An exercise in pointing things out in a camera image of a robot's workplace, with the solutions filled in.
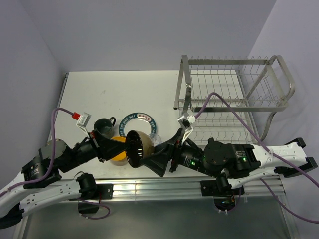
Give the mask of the beige floral ceramic bowl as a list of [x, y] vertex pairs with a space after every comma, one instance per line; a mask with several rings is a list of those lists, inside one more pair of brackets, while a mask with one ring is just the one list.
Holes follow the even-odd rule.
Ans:
[[147, 134], [141, 131], [131, 130], [125, 140], [126, 158], [133, 168], [141, 166], [141, 160], [152, 155], [154, 144]]

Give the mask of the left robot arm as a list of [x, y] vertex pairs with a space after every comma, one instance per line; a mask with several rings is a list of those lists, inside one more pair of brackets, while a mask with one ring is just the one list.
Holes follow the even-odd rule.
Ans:
[[94, 130], [73, 148], [54, 138], [0, 191], [0, 227], [10, 228], [35, 210], [64, 200], [88, 200], [97, 195], [94, 176], [83, 173], [71, 182], [46, 190], [66, 173], [94, 158], [104, 162], [125, 151], [125, 144]]

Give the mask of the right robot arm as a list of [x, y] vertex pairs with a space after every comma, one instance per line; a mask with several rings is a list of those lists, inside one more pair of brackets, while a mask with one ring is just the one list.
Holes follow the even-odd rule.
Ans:
[[141, 165], [163, 177], [166, 168], [175, 172], [184, 166], [210, 180], [201, 181], [203, 196], [230, 197], [244, 194], [244, 184], [267, 176], [283, 175], [285, 178], [301, 175], [317, 168], [313, 157], [307, 157], [302, 138], [268, 150], [254, 144], [221, 143], [209, 138], [205, 148], [192, 140], [181, 142], [180, 132], [170, 140], [155, 147], [151, 156], [141, 160]]

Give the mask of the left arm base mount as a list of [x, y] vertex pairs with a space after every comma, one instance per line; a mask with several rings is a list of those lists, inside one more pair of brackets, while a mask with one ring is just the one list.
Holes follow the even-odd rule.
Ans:
[[110, 200], [113, 197], [113, 184], [97, 184], [95, 198], [99, 200]]

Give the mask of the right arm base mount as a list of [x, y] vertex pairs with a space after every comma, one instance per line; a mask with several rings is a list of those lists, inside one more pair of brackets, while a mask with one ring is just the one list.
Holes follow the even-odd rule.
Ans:
[[201, 195], [203, 197], [232, 197], [244, 195], [244, 187], [232, 189], [231, 185], [219, 180], [202, 180], [200, 181]]

